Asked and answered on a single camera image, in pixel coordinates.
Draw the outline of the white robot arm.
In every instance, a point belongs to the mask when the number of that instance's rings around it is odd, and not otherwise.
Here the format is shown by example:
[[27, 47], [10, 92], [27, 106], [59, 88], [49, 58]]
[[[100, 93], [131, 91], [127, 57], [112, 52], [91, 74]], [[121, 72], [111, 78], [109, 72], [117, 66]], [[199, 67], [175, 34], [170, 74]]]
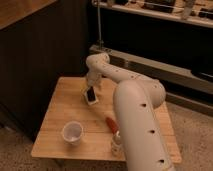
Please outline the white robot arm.
[[89, 105], [98, 101], [93, 87], [103, 76], [117, 84], [113, 108], [128, 171], [175, 171], [154, 112], [165, 101], [164, 86], [156, 79], [112, 65], [107, 53], [88, 56], [86, 65], [84, 96]]

